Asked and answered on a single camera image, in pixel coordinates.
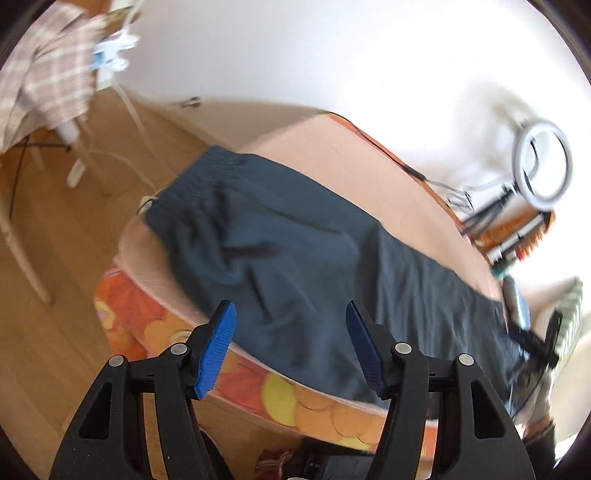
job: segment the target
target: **wooden chair leg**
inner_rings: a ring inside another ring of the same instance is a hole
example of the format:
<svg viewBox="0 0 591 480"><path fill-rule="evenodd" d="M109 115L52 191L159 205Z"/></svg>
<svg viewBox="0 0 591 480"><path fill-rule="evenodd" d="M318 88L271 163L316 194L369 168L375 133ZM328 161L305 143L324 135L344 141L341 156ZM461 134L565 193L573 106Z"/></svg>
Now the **wooden chair leg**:
<svg viewBox="0 0 591 480"><path fill-rule="evenodd" d="M2 236L4 237L12 256L25 274L31 287L37 292L41 301L49 305L51 303L51 296L41 283L35 270L33 270L33 266L31 265L31 262L29 262L29 257L22 247L22 243L19 240L17 233L14 231L14 227L6 214L6 209L2 202L0 202L0 231L2 232Z"/></svg>

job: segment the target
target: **wooden floor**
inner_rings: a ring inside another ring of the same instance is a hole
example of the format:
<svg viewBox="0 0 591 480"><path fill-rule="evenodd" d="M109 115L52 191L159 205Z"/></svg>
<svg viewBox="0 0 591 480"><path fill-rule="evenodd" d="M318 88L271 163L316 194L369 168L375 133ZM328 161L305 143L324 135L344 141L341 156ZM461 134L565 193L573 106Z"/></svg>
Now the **wooden floor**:
<svg viewBox="0 0 591 480"><path fill-rule="evenodd" d="M98 148L128 157L157 187L163 187L206 146L157 115L138 111L165 164L145 146L113 91L95 96L88 124ZM37 140L44 136L38 132ZM0 157L0 192L5 199L18 154L12 150ZM103 197L88 174L71 191L66 176L73 156L44 148L43 158L46 169L40 171L30 154L25 157L14 223L54 297L51 307L39 301L0 241L0 424L40 479L48 477L69 420L111 354L92 306L93 291L140 197L152 193L122 162L102 155L95 158L114 194ZM154 478L166 478L150 398L146 412ZM197 414L237 480L252 479L264 448L288 449L300 441L294 433L255 421L211 398L198 403Z"/></svg>

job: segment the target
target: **plaid cloth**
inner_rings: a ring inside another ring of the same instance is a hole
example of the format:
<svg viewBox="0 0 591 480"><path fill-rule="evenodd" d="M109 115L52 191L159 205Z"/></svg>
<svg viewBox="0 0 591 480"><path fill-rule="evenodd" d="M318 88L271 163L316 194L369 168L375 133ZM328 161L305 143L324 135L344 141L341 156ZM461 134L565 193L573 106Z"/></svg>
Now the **plaid cloth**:
<svg viewBox="0 0 591 480"><path fill-rule="evenodd" d="M0 153L86 113L104 26L102 15L88 20L84 9L55 2L29 27L0 70Z"/></svg>

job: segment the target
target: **metal rivet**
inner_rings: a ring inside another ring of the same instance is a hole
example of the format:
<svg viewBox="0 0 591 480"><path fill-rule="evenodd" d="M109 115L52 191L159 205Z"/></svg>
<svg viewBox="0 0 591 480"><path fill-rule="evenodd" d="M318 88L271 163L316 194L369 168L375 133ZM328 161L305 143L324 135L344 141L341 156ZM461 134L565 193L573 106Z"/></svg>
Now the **metal rivet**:
<svg viewBox="0 0 591 480"><path fill-rule="evenodd" d="M122 355L115 355L109 358L109 365L112 367L118 367L123 363L123 356Z"/></svg>
<svg viewBox="0 0 591 480"><path fill-rule="evenodd" d="M173 355L182 355L187 351L187 345L184 343L175 343L172 347L170 347L170 352Z"/></svg>
<svg viewBox="0 0 591 480"><path fill-rule="evenodd" d="M463 353L459 356L459 361L462 365L467 365L468 367L470 365L474 365L474 359L472 358L471 355L468 355L467 353Z"/></svg>
<svg viewBox="0 0 591 480"><path fill-rule="evenodd" d="M413 351L412 347L404 342L397 343L394 348L398 353L401 353L403 355L408 355L410 352Z"/></svg>

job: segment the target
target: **blue gripper pad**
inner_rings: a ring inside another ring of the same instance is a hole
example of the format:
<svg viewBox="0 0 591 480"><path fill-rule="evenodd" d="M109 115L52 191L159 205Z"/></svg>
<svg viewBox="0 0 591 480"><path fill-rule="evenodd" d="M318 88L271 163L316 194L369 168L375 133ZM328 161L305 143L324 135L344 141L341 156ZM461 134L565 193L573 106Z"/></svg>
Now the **blue gripper pad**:
<svg viewBox="0 0 591 480"><path fill-rule="evenodd" d="M376 392L376 395L381 397L387 388L384 371L385 365L382 355L380 355L378 347L372 340L368 327L363 321L362 314L359 312L354 301L349 302L347 305L346 323L349 337L351 338L351 343L353 343L353 348L357 354L365 381Z"/></svg>
<svg viewBox="0 0 591 480"><path fill-rule="evenodd" d="M216 384L223 360L236 330L236 306L230 301L217 321L199 363L195 394L201 400Z"/></svg>

